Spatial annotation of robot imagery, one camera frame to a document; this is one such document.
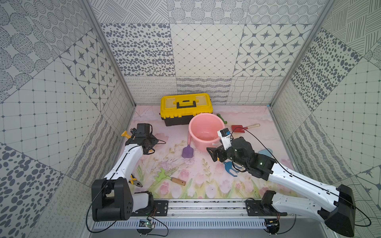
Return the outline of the blue fork yellow handle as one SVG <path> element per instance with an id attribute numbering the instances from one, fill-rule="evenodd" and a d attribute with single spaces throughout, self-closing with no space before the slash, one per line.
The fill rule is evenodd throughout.
<path id="1" fill-rule="evenodd" d="M 228 174 L 230 174 L 233 177 L 237 177 L 239 171 L 233 167 L 233 163 L 231 161 L 229 162 L 223 162 L 225 170 Z"/>

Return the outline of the yellow watering can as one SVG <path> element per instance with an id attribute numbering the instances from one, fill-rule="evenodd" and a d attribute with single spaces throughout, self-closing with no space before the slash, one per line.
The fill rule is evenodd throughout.
<path id="1" fill-rule="evenodd" d="M 127 139 L 130 139 L 130 138 L 131 138 L 131 136 L 128 134 L 127 131 L 124 131 L 124 132 L 121 134 L 121 136 L 122 136 L 122 137 L 125 137 L 125 138 L 127 138 Z"/>

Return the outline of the pink plastic bucket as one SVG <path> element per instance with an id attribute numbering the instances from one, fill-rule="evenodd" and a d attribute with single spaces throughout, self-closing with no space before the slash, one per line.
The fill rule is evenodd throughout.
<path id="1" fill-rule="evenodd" d="M 193 117 L 188 126 L 188 144 L 193 142 L 198 151 L 206 153 L 207 147 L 218 147 L 218 131 L 225 128 L 222 119 L 217 115 L 202 113 Z"/>

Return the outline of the purple shovel pink handle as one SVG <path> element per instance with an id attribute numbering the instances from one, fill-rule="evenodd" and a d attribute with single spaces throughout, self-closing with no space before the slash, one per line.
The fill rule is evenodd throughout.
<path id="1" fill-rule="evenodd" d="M 185 159 L 190 159 L 193 157 L 194 149 L 191 147 L 191 134 L 188 134 L 187 146 L 182 151 L 182 157 Z"/>

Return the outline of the red shovel wooden handle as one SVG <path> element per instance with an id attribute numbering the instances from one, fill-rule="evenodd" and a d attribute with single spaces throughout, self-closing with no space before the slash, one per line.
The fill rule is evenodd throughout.
<path id="1" fill-rule="evenodd" d="M 260 126 L 261 126 L 260 124 L 253 124 L 253 125 L 246 126 L 246 127 L 244 127 L 242 125 L 232 125 L 231 129 L 232 129 L 233 133 L 235 133 L 235 132 L 236 133 L 244 133 L 248 129 L 258 128 Z"/>

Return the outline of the green rake wooden handle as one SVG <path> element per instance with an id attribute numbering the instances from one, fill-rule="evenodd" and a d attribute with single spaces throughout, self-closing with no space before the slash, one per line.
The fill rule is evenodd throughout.
<path id="1" fill-rule="evenodd" d="M 165 179 L 169 179 L 170 181 L 176 183 L 176 184 L 179 184 L 179 185 L 182 185 L 182 186 L 185 186 L 186 185 L 186 182 L 179 179 L 179 178 L 174 178 L 174 177 L 171 177 L 169 175 L 166 174 L 166 171 L 161 168 L 160 171 L 158 172 L 157 176 L 155 177 L 155 180 L 157 182 L 161 182 Z"/>

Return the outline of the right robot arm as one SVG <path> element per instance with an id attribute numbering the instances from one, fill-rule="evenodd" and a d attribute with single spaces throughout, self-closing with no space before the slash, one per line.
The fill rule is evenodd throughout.
<path id="1" fill-rule="evenodd" d="M 262 206 L 271 212 L 294 213 L 316 219 L 334 232 L 353 237 L 356 207 L 353 190 L 341 184 L 324 184 L 282 165 L 275 158 L 255 152 L 243 137 L 223 138 L 223 144 L 206 150 L 214 162 L 231 160 L 252 176 L 277 183 L 300 194 L 290 197 L 267 191 Z"/>

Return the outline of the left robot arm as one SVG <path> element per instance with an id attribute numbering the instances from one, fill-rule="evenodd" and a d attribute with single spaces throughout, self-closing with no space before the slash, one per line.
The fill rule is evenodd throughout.
<path id="1" fill-rule="evenodd" d="M 135 213 L 151 214 L 154 210 L 152 193 L 132 194 L 129 181 L 138 161 L 154 152 L 159 140 L 153 135 L 150 124 L 137 124 L 135 129 L 131 129 L 131 134 L 111 171 L 91 186 L 91 210 L 95 222 L 124 221 Z"/>

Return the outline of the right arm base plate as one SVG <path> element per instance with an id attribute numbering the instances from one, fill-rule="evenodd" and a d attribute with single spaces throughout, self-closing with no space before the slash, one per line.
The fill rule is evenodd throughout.
<path id="1" fill-rule="evenodd" d="M 261 200 L 247 199 L 245 200 L 245 206 L 246 206 L 246 211 L 249 217 L 254 217 L 254 216 L 283 217 L 288 215 L 287 212 L 276 211 L 271 205 L 270 206 L 262 205 Z"/>

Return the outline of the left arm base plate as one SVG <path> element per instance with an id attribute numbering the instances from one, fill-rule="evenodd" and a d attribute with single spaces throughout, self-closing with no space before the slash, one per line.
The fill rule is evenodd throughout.
<path id="1" fill-rule="evenodd" d="M 152 217 L 166 217 L 168 214 L 169 201 L 168 200 L 154 200 L 152 205 L 144 209 L 139 209 L 132 213 L 132 217 L 138 216 L 152 216 Z"/>

